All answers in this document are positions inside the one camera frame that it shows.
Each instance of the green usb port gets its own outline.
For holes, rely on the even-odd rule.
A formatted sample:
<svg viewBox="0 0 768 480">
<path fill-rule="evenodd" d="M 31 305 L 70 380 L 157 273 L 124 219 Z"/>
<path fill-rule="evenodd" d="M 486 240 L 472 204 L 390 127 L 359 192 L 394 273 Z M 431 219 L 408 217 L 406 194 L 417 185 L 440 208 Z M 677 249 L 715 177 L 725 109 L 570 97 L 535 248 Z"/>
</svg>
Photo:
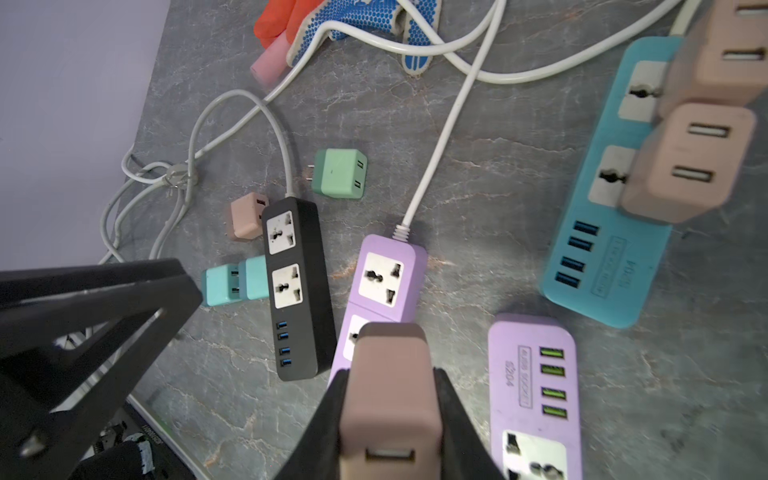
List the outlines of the green usb port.
<svg viewBox="0 0 768 480">
<path fill-rule="evenodd" d="M 565 376 L 565 368 L 561 366 L 545 365 L 542 363 L 541 373 L 546 373 L 547 375 Z"/>
<path fill-rule="evenodd" d="M 561 419 L 568 418 L 568 410 L 559 409 L 558 407 L 550 407 L 549 405 L 542 405 L 541 413 L 545 415 L 551 415 L 553 417 L 560 417 Z"/>
<path fill-rule="evenodd" d="M 563 390 L 548 389 L 543 386 L 541 387 L 541 394 L 551 399 L 565 400 L 565 391 Z"/>
<path fill-rule="evenodd" d="M 565 358 L 565 353 L 563 353 L 563 351 L 560 349 L 549 349 L 545 346 L 542 346 L 538 351 L 541 354 L 541 356 L 551 356 L 556 359 Z"/>
</svg>

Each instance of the purple power strip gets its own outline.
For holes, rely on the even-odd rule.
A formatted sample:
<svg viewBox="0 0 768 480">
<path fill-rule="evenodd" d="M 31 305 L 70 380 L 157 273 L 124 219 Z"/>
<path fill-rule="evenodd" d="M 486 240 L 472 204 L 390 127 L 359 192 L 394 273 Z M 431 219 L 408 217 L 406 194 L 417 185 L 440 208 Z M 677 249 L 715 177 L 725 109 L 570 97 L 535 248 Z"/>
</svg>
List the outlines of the purple power strip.
<svg viewBox="0 0 768 480">
<path fill-rule="evenodd" d="M 496 320 L 488 331 L 494 462 L 510 480 L 581 480 L 573 337 L 543 316 Z"/>
<path fill-rule="evenodd" d="M 427 252 L 421 247 L 379 235 L 363 239 L 329 384 L 337 371 L 352 364 L 363 325 L 413 321 L 426 270 Z"/>
</svg>

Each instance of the white wall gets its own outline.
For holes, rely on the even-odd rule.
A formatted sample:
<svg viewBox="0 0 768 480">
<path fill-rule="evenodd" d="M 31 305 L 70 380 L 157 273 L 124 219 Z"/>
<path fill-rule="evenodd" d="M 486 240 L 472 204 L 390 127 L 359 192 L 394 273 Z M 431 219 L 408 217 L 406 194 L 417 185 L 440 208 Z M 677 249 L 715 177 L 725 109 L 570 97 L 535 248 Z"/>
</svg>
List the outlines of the white wall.
<svg viewBox="0 0 768 480">
<path fill-rule="evenodd" d="M 170 0 L 0 0 L 0 270 L 96 263 Z"/>
</svg>

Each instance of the blue usb port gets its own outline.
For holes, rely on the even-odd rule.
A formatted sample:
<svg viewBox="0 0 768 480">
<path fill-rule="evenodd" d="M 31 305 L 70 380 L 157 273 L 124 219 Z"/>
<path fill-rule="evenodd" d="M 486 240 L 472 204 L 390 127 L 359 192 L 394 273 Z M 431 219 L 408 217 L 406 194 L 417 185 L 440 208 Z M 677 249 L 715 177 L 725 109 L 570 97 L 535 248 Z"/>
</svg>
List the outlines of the blue usb port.
<svg viewBox="0 0 768 480">
<path fill-rule="evenodd" d="M 570 257 L 563 257 L 562 260 L 560 260 L 560 264 L 562 266 L 566 266 L 568 268 L 572 268 L 574 270 L 578 270 L 580 272 L 584 271 L 585 264 L 584 262 L 580 262 L 578 260 L 574 260 Z"/>
<path fill-rule="evenodd" d="M 578 288 L 578 284 L 581 282 L 581 280 L 578 278 L 574 278 L 570 275 L 566 275 L 565 273 L 560 272 L 554 276 L 554 279 L 560 283 L 565 283 L 566 285 L 572 286 L 574 288 Z"/>
<path fill-rule="evenodd" d="M 598 231 L 600 230 L 600 227 L 596 227 L 595 225 L 590 225 L 589 223 L 577 221 L 576 223 L 574 223 L 574 230 L 578 230 L 580 232 L 589 233 L 590 235 L 597 236 Z"/>
<path fill-rule="evenodd" d="M 581 238 L 571 237 L 568 239 L 568 245 L 571 247 L 581 248 L 582 250 L 586 250 L 587 252 L 592 251 L 592 247 L 594 246 L 594 243 L 587 242 L 586 240 L 582 240 Z"/>
</svg>

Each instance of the table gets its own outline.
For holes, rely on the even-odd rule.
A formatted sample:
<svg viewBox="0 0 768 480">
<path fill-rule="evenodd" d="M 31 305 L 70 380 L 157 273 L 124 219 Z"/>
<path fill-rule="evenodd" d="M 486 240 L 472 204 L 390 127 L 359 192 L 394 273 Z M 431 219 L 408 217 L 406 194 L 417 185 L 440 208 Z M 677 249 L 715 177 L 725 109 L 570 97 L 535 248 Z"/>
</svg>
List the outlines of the table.
<svg viewBox="0 0 768 480">
<path fill-rule="evenodd" d="M 457 38 L 492 0 L 446 0 L 440 32 Z M 173 0 L 137 136 L 139 161 L 181 162 L 198 114 L 218 94 L 264 95 L 248 68 L 265 0 Z M 510 2 L 489 71 L 522 71 L 571 55 L 629 25 L 656 2 Z M 644 35 L 666 35 L 668 15 Z M 637 325 L 612 329 L 545 300 L 538 274 L 626 45 L 533 84 L 476 84 L 412 242 L 429 252 L 418 323 L 432 360 L 488 444 L 487 332 L 499 312 L 553 316 L 578 345 L 584 474 L 608 478 L 739 478 L 768 461 L 768 140 L 754 142 L 723 208 L 675 227 Z M 473 58 L 477 46 L 462 52 Z M 315 201 L 336 328 L 359 246 L 391 235 L 435 146 L 463 75 L 437 58 L 410 78 L 398 55 L 353 39 L 326 44 L 273 102 L 290 138 L 296 183 Z M 755 104 L 766 126 L 766 95 Z M 228 101 L 202 129 L 209 141 L 250 109 Z M 358 148 L 369 158 L 361 200 L 311 192 L 314 154 Z M 203 270 L 263 253 L 234 243 L 222 214 L 249 191 L 284 195 L 277 142 L 264 116 L 199 163 L 194 206 L 164 255 L 199 282 Z M 125 254 L 146 258 L 173 208 L 161 190 L 126 223 Z M 136 393 L 218 479 L 272 478 L 328 381 L 284 383 L 266 300 L 201 307 Z"/>
</svg>

